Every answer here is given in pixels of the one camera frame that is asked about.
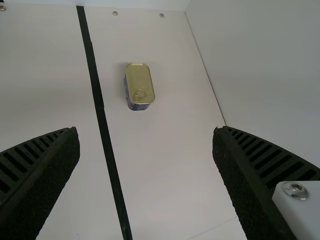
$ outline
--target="white surface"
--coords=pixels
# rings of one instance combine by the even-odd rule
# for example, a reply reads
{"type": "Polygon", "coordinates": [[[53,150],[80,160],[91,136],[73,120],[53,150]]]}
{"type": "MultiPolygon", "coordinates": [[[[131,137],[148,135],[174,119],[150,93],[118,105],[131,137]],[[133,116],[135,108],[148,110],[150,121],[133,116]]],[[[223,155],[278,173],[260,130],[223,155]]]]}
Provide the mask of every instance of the white surface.
{"type": "Polygon", "coordinates": [[[238,217],[235,217],[190,240],[247,240],[247,238],[238,217]]]}
{"type": "Polygon", "coordinates": [[[236,216],[212,158],[224,122],[184,12],[85,13],[133,239],[187,240],[236,216]],[[131,111],[125,66],[146,63],[155,101],[131,111]]]}
{"type": "Polygon", "coordinates": [[[320,236],[320,182],[298,181],[309,191],[309,198],[298,200],[287,195],[279,182],[274,190],[272,200],[297,240],[318,240],[320,236]]]}
{"type": "Polygon", "coordinates": [[[320,167],[320,1],[192,0],[186,15],[226,124],[320,167]]]}
{"type": "Polygon", "coordinates": [[[190,0],[5,0],[5,2],[184,11],[190,0]]]}
{"type": "Polygon", "coordinates": [[[0,152],[76,126],[80,161],[37,240],[122,240],[76,8],[0,12],[0,152]]]}

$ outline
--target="black stripe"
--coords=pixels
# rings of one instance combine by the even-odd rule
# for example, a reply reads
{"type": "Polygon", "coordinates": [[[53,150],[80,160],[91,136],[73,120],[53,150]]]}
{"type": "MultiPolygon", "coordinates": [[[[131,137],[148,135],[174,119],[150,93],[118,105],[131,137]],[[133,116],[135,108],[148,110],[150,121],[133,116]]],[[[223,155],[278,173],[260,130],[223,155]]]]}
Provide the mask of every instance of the black stripe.
{"type": "Polygon", "coordinates": [[[76,7],[79,23],[82,33],[82,39],[86,54],[86,60],[88,63],[88,69],[91,79],[91,87],[93,100],[95,105],[95,112],[98,120],[104,156],[106,160],[106,165],[109,172],[113,197],[115,201],[116,210],[118,213],[118,218],[121,226],[122,236],[124,240],[132,240],[132,234],[127,214],[127,209],[125,205],[124,196],[121,190],[120,179],[118,175],[116,160],[114,156],[114,151],[112,149],[110,134],[108,130],[108,124],[106,119],[106,113],[104,108],[104,100],[101,92],[98,71],[96,66],[94,49],[90,39],[86,13],[83,6],[76,7]]]}

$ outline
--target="white wall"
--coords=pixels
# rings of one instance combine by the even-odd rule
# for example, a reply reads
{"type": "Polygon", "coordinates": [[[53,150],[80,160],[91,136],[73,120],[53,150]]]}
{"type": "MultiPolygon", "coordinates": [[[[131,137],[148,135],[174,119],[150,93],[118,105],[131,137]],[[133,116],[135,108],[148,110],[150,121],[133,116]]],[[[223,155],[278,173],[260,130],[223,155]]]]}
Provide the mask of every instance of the white wall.
{"type": "Polygon", "coordinates": [[[320,1],[192,0],[186,15],[226,124],[320,167],[320,1]]]}
{"type": "Polygon", "coordinates": [[[184,11],[190,0],[5,0],[5,2],[184,11]]]}

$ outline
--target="white floor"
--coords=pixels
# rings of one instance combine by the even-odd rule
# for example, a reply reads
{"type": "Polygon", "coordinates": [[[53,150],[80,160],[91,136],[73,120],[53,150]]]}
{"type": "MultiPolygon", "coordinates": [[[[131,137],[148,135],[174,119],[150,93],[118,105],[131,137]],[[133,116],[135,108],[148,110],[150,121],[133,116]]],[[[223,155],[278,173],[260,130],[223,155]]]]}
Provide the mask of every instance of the white floor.
{"type": "MultiPolygon", "coordinates": [[[[246,239],[212,159],[224,125],[184,12],[86,7],[133,239],[246,239]],[[128,109],[124,67],[147,63],[156,100],[128,109]]],[[[76,126],[81,158],[37,240],[121,240],[76,8],[0,12],[0,150],[76,126]]]]}

